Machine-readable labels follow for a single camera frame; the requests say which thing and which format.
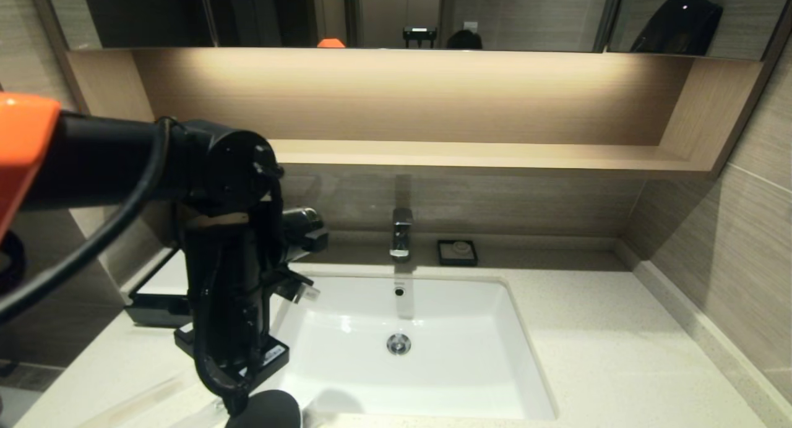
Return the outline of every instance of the faucet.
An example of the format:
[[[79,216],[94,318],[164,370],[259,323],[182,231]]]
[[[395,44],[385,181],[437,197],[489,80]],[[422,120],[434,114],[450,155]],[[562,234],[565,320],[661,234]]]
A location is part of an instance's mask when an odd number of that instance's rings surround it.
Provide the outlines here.
[[[394,238],[390,245],[390,256],[394,262],[410,261],[410,226],[413,225],[413,211],[409,208],[394,209]]]

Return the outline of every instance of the beige wall tile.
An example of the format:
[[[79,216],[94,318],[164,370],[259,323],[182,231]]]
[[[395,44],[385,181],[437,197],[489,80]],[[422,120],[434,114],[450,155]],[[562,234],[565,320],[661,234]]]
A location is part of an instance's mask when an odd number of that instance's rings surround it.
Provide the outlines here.
[[[790,211],[787,191],[727,168],[648,182],[625,237],[792,401]]]
[[[25,244],[27,278],[57,264],[85,242],[85,236],[68,210],[18,213],[11,229]],[[49,297],[74,304],[115,306],[118,309],[124,306],[110,274],[97,261],[91,262]]]
[[[74,109],[74,101],[32,0],[0,0],[0,85]]]
[[[68,366],[119,312],[119,307],[45,299],[3,326],[0,358]]]
[[[792,45],[787,45],[731,162],[792,189]]]
[[[288,205],[314,206],[338,230],[390,231],[398,194],[408,197],[415,231],[616,236],[643,183],[418,169],[401,174],[397,183],[398,175],[369,168],[288,168],[283,193]]]

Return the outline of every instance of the white label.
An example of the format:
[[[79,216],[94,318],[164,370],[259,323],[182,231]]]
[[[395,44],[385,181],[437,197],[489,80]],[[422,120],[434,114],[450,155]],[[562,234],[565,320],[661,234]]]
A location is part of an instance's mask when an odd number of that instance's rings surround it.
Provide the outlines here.
[[[286,352],[286,348],[280,345],[268,350],[267,354],[264,354],[264,363],[262,366],[269,365],[273,360],[275,360],[275,358],[278,358],[278,356],[284,352]]]
[[[286,352],[286,348],[280,345],[275,346],[274,348],[268,350],[266,354],[264,354],[264,362],[261,363],[261,367],[263,368],[266,365],[269,365],[270,363],[272,363],[273,360],[275,360],[275,358],[278,358],[278,356],[283,354],[284,352]],[[239,374],[242,377],[245,377],[245,374],[247,374],[247,368],[240,369]]]

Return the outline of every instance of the countertop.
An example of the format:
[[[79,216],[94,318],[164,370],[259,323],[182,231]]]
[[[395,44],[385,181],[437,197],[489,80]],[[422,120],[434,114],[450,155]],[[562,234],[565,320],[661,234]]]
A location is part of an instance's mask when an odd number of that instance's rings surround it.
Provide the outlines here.
[[[325,414],[323,426],[764,426],[704,352],[612,253],[521,250],[513,254],[513,265],[520,264],[518,259],[527,268],[419,265],[412,274],[414,278],[500,278],[506,282],[544,372],[557,408],[556,420]],[[393,265],[293,266],[308,275],[394,275]],[[197,383],[192,369],[190,358],[173,344],[172,330],[136,327],[121,313],[17,427],[81,426],[91,419],[95,424],[88,426],[170,427],[214,400]],[[135,419],[110,410],[135,402],[136,396],[170,378],[175,379],[170,390],[157,396],[163,403],[141,400],[141,408],[149,409]],[[99,414],[115,422],[101,422],[96,419]]]

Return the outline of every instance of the soap dish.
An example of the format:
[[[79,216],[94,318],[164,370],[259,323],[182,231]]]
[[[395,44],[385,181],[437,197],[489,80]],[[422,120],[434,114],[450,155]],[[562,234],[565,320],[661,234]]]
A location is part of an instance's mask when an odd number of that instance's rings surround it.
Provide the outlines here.
[[[441,239],[437,242],[437,258],[440,265],[478,265],[473,241]]]

